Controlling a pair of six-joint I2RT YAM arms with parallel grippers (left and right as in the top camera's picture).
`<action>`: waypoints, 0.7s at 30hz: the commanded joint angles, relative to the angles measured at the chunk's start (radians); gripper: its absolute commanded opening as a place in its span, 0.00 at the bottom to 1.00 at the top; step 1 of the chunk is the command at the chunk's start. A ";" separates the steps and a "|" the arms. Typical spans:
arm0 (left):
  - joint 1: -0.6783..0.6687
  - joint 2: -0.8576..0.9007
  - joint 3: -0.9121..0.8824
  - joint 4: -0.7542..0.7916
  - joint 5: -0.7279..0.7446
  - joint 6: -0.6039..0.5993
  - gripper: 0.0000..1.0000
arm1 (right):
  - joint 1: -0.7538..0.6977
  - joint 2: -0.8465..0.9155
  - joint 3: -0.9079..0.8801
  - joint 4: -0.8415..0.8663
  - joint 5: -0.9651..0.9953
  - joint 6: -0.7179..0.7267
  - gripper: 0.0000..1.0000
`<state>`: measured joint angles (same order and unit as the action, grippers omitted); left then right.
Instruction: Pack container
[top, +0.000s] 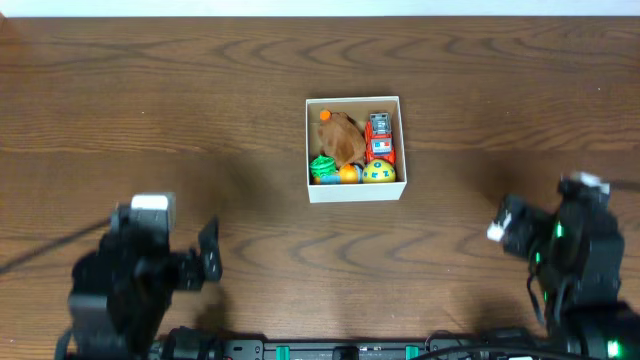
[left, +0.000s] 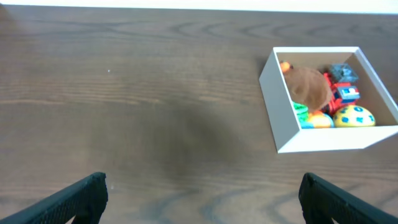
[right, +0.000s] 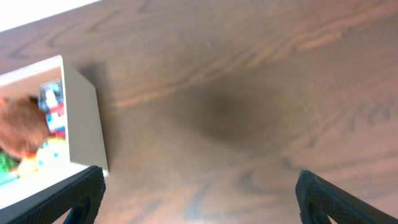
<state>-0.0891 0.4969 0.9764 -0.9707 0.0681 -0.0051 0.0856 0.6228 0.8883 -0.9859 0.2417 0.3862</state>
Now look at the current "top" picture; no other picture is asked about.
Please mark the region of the orange and blue toy fish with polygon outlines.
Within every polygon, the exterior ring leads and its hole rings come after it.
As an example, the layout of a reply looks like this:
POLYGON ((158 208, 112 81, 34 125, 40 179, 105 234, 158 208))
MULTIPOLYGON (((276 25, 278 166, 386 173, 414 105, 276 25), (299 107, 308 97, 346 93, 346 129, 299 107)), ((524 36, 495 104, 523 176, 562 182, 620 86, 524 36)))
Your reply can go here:
POLYGON ((363 181, 363 169, 359 165, 347 164, 336 172, 322 177, 315 177, 314 185, 359 184, 363 181))

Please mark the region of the red toy fire truck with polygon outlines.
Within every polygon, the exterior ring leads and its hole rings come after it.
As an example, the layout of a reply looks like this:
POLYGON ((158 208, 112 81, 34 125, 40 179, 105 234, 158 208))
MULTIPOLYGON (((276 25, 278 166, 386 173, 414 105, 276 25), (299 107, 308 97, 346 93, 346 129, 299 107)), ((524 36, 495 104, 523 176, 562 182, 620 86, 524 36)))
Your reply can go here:
POLYGON ((365 126, 367 163, 375 159, 384 160, 391 165, 396 162, 396 152, 393 145, 391 117, 388 113, 372 113, 365 126))

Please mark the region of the green round spinning top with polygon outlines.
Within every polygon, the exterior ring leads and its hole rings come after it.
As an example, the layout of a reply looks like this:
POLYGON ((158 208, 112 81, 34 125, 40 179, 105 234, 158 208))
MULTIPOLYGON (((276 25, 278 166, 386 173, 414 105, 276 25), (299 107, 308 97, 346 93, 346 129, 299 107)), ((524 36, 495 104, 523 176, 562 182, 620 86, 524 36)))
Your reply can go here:
POLYGON ((313 180, 334 175, 337 172, 335 160, 332 157, 319 155, 309 165, 313 180))

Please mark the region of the brown plush toy with orange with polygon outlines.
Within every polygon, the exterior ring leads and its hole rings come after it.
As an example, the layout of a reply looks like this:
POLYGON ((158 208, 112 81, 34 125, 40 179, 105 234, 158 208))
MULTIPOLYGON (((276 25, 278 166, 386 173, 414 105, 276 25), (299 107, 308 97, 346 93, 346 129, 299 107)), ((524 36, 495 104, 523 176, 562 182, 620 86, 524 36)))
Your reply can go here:
POLYGON ((344 112, 320 112, 321 124, 317 134, 321 150, 335 160, 338 168, 347 164, 365 165, 366 143, 359 128, 344 112))

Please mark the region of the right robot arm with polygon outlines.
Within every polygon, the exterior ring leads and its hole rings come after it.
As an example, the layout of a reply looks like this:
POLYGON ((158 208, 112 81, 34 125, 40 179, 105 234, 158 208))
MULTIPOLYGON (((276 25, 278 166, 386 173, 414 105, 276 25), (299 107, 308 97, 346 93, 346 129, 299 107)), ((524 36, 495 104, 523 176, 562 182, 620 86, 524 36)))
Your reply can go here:
POLYGON ((507 194, 488 239, 524 259, 541 299, 531 300, 547 346, 590 359, 636 359, 639 315, 619 297, 625 240, 609 210, 611 186, 575 172, 560 179, 558 208, 547 212, 507 194))

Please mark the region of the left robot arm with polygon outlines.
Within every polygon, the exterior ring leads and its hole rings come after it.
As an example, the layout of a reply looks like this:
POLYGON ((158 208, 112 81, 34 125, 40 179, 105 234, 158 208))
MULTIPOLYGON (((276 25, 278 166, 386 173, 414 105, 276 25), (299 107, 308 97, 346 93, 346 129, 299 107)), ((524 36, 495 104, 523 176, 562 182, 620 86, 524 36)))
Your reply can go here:
POLYGON ((140 193, 116 207, 98 248, 73 267, 68 297, 71 327, 59 338, 57 359, 215 359, 221 352, 203 339, 179 346, 171 333, 156 341, 176 291, 199 291, 218 282, 223 267, 219 221, 199 232, 197 249, 174 252, 171 193, 140 193))

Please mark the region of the yellow ball with blue letters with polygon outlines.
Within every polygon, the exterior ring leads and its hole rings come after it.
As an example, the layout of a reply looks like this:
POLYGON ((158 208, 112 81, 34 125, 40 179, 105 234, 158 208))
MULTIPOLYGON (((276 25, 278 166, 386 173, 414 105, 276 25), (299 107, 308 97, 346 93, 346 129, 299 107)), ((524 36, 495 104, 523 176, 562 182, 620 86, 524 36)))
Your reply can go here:
POLYGON ((383 159, 369 162, 362 172, 364 183, 391 183, 396 181, 394 166, 383 159))

